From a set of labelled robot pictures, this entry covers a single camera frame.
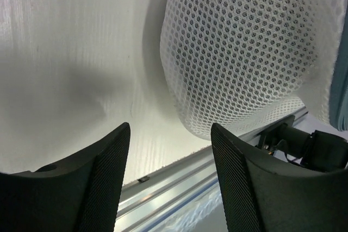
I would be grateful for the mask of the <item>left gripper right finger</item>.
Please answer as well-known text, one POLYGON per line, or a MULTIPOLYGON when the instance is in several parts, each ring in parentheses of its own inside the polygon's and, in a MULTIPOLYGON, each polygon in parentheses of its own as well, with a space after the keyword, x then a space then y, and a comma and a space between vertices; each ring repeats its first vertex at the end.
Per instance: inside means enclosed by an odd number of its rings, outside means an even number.
POLYGON ((347 231, 347 170, 290 164, 217 123, 210 136, 229 231, 347 231))

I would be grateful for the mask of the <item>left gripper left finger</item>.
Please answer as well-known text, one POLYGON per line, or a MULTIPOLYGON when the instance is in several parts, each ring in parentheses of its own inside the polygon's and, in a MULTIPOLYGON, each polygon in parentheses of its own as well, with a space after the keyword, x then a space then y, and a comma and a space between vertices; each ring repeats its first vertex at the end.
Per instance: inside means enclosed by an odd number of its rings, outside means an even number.
POLYGON ((131 129, 37 171, 1 174, 1 231, 113 231, 131 129))

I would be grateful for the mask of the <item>white mesh bag blue trim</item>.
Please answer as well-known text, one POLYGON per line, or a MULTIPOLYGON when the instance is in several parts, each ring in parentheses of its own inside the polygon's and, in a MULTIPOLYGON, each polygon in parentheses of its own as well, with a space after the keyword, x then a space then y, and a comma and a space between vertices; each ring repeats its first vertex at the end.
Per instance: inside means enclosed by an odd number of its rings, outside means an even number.
POLYGON ((210 138, 301 108, 347 130, 347 0, 167 0, 160 57, 179 119, 210 138))

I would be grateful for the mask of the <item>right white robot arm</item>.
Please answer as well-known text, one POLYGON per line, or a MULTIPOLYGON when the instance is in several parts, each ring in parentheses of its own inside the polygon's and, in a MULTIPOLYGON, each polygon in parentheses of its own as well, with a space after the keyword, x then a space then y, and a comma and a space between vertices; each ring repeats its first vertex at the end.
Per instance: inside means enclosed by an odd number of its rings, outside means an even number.
POLYGON ((274 155, 277 151, 284 153, 287 162, 303 168, 332 172, 347 167, 347 141, 334 134, 316 130, 313 133, 293 127, 294 115, 290 115, 260 134, 257 148, 274 155))

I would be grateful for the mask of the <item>aluminium mounting rail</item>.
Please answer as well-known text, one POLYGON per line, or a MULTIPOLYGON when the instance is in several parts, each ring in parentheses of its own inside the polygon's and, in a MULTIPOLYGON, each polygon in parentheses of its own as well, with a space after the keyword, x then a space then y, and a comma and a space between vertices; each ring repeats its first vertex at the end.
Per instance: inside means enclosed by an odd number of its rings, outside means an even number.
MULTIPOLYGON (((115 231, 151 231, 161 221, 218 185, 213 151, 208 146, 123 187, 115 231)), ((222 205, 194 231, 226 231, 222 205)))

